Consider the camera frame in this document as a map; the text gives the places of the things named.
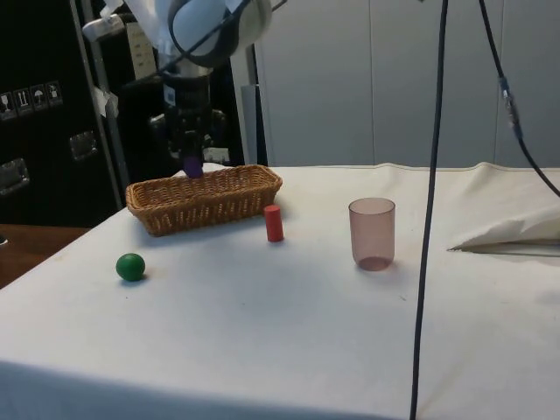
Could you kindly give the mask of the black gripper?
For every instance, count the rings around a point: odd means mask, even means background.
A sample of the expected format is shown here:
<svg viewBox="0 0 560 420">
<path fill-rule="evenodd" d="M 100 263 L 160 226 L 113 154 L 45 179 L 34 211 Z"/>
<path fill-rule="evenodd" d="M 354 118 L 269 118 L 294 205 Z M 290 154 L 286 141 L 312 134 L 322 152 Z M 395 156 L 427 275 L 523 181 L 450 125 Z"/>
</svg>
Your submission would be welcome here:
<svg viewBox="0 0 560 420">
<path fill-rule="evenodd" d="M 165 109 L 180 112 L 202 113 L 195 119 L 194 148 L 204 158 L 207 150 L 228 150 L 227 116 L 218 109 L 211 108 L 210 78 L 166 78 L 163 81 Z M 185 158 L 192 152 L 188 135 L 179 122 L 166 113 L 150 118 L 150 130 L 155 141 L 172 158 Z"/>
</svg>

